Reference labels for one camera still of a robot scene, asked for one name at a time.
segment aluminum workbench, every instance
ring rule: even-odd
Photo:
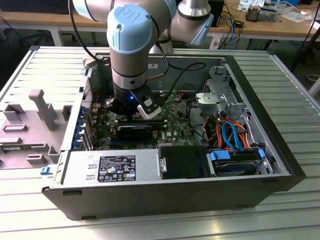
[[[190,51],[178,49],[175,53]],[[208,50],[196,51],[208,54]],[[44,89],[44,99],[55,109],[72,105],[85,74],[84,52],[80,47],[30,50],[0,93],[0,111],[5,103],[17,101],[23,109],[36,110],[28,99],[32,87]],[[256,208],[72,221],[41,193],[53,176],[42,177],[39,168],[0,170],[0,238],[319,239],[320,106],[275,55],[264,51],[219,52],[235,58],[307,179],[289,192],[271,195]]]

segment desk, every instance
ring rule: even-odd
[[[302,21],[297,23],[282,16],[277,16],[275,22],[246,21],[246,12],[237,10],[237,3],[240,2],[239,0],[226,0],[225,2],[235,20],[244,22],[241,38],[304,41],[310,29],[310,21]],[[318,4],[318,1],[313,1],[311,5],[299,4],[297,7],[300,9],[312,8],[310,10],[315,11],[318,7]],[[230,28],[228,27],[226,21],[224,19],[221,19],[218,27],[210,29],[209,34],[213,37],[210,48],[214,49],[214,46],[217,45],[217,42],[220,41],[220,38],[228,34],[229,31]],[[314,35],[315,32],[315,29],[311,30],[310,38]]]
[[[248,39],[270,39],[270,40],[292,40],[303,41],[310,29],[310,22],[303,21],[296,23],[284,17],[278,16],[276,22],[246,21],[244,11],[235,11],[236,3],[240,0],[227,0],[226,4],[229,7],[230,13],[237,16],[235,19],[244,22],[241,38]],[[311,5],[300,4],[299,8],[316,8],[317,1],[313,1]],[[29,13],[29,12],[2,12],[0,16],[4,18],[15,29],[33,29],[33,30],[48,30],[52,34],[54,44],[62,46],[60,31],[73,31],[70,17],[68,15],[60,15],[53,13]],[[85,17],[74,14],[75,22],[80,32],[106,32],[106,23],[95,22]],[[0,20],[0,29],[8,26]],[[212,37],[211,49],[216,48],[217,42],[228,34],[230,28],[225,20],[221,20],[218,27],[212,27],[208,36]]]

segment floor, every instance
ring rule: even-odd
[[[34,30],[23,30],[19,29],[18,34],[20,36],[26,36],[30,34],[36,33]],[[0,40],[0,88],[6,84],[7,80],[10,78],[13,71],[18,66],[21,59],[24,57],[29,47],[25,44],[25,46],[21,46],[19,44],[19,36],[13,30],[7,29],[5,31],[6,40]],[[103,32],[97,32],[97,41],[98,44],[94,45],[91,39],[91,34],[89,32],[81,32],[81,38],[87,46],[100,46],[107,47],[107,38]],[[32,45],[36,39],[28,39],[27,42],[29,45]],[[80,46],[78,41],[72,41],[70,36],[63,36],[63,41],[65,46]],[[247,41],[247,39],[243,39],[240,41],[238,48],[241,48],[241,42]],[[181,43],[175,42],[175,47],[181,48]],[[253,39],[250,42],[248,47],[249,50],[260,50],[264,44],[264,40]],[[53,46],[52,41],[41,41],[42,46]],[[207,49],[210,45],[210,38],[207,39],[206,43],[200,48]],[[297,52],[297,48],[290,43],[289,41],[273,41],[272,44],[268,48],[269,51],[274,52],[286,66],[290,66],[293,58]],[[314,61],[311,64],[299,64],[296,68],[294,74],[300,80],[300,82],[309,89],[311,87],[311,83],[307,81],[307,75],[320,75],[319,63],[320,63],[320,50],[313,50]]]

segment warning label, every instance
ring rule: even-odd
[[[117,182],[136,180],[136,156],[101,156],[98,181]]]

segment green circuit board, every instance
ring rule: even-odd
[[[126,117],[119,116],[105,110],[103,105],[93,124],[97,141],[94,150],[129,150],[129,149],[156,149],[161,145],[195,145],[194,134],[186,119],[187,100],[175,100],[176,94],[169,97],[162,106],[161,113],[154,120],[166,120],[163,122],[164,130],[154,130],[152,139],[146,141],[120,141],[116,136],[117,121],[126,121]],[[139,113],[133,116],[136,120],[142,120]]]

